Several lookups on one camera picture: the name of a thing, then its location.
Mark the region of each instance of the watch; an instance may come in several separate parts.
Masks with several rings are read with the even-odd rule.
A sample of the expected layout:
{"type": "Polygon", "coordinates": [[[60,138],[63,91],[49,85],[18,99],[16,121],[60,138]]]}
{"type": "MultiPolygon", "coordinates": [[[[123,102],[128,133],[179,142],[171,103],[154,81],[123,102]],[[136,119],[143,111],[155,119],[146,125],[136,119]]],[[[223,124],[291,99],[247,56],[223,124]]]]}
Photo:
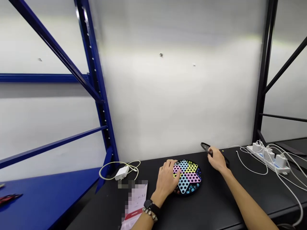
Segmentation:
{"type": "Polygon", "coordinates": [[[160,208],[155,205],[152,200],[146,200],[144,202],[144,207],[150,209],[157,217],[159,216],[160,208]]]}

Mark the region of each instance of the power strip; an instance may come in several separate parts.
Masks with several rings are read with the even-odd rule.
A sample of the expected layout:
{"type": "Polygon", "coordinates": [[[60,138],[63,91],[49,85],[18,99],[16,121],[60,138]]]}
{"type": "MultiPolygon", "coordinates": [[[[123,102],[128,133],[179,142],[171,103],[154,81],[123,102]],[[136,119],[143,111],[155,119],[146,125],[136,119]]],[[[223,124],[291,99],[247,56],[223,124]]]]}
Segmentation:
{"type": "MultiPolygon", "coordinates": [[[[255,153],[254,151],[253,151],[253,146],[247,146],[247,148],[246,148],[249,152],[251,152],[253,155],[255,155],[259,160],[261,160],[262,162],[264,162],[264,158],[263,158],[263,154],[261,153],[261,152],[259,152],[259,153],[255,153]]],[[[266,161],[266,162],[264,162],[264,163],[266,163],[267,164],[267,166],[269,166],[271,169],[273,169],[274,171],[275,171],[275,167],[276,167],[276,171],[277,171],[277,173],[289,173],[290,172],[290,168],[289,167],[287,167],[287,166],[285,166],[285,167],[280,167],[280,166],[278,166],[277,164],[273,164],[273,163],[271,163],[271,162],[268,162],[268,161],[266,161]]]]}

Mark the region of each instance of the plug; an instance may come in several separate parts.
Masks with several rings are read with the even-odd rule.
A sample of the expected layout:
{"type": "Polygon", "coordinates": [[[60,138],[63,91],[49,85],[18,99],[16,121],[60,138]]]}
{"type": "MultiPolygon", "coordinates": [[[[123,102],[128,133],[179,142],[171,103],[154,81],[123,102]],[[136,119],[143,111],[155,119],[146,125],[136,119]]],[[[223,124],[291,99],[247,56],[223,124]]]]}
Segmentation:
{"type": "Polygon", "coordinates": [[[253,143],[253,151],[254,152],[259,152],[261,150],[262,146],[260,145],[259,141],[256,141],[253,143]]]}
{"type": "Polygon", "coordinates": [[[129,166],[126,165],[125,167],[122,167],[118,170],[116,176],[115,176],[115,180],[122,180],[124,179],[127,174],[128,174],[128,171],[129,171],[129,166]]]}
{"type": "Polygon", "coordinates": [[[284,168],[286,166],[287,159],[284,156],[282,156],[281,154],[280,155],[276,155],[275,163],[278,166],[284,168]]]}
{"type": "Polygon", "coordinates": [[[273,153],[273,150],[271,148],[265,148],[263,157],[266,161],[273,163],[275,158],[275,153],[273,153]]]}

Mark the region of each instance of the blue shelf frame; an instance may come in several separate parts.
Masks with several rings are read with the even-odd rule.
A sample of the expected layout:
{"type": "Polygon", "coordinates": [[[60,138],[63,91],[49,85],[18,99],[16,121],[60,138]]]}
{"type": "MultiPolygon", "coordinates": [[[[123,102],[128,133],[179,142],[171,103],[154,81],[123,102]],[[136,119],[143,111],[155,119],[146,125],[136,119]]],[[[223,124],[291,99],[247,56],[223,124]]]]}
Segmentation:
{"type": "MultiPolygon", "coordinates": [[[[100,127],[0,160],[0,169],[98,131],[102,131],[106,148],[104,164],[119,161],[88,0],[75,0],[76,13],[79,19],[86,59],[90,71],[87,75],[80,72],[24,0],[9,1],[62,61],[72,75],[3,73],[0,74],[0,82],[79,82],[95,100],[100,127]]],[[[105,177],[107,174],[112,173],[112,170],[117,166],[118,164],[114,164],[113,166],[106,167],[102,171],[102,176],[105,177]]],[[[103,186],[104,182],[102,178],[99,178],[97,191],[103,186]]]]}
{"type": "Polygon", "coordinates": [[[0,73],[0,82],[11,83],[78,83],[72,74],[0,73]]]}

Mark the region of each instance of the paper slip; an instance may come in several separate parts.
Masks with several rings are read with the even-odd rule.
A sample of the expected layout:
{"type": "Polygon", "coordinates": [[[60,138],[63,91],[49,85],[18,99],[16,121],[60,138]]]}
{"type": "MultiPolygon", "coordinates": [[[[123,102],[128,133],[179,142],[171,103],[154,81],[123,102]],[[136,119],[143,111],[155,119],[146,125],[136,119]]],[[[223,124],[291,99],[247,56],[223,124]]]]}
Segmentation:
{"type": "Polygon", "coordinates": [[[142,214],[142,208],[146,200],[147,184],[135,185],[131,191],[131,197],[128,201],[128,209],[125,211],[125,220],[122,223],[121,230],[130,230],[142,214]]]}

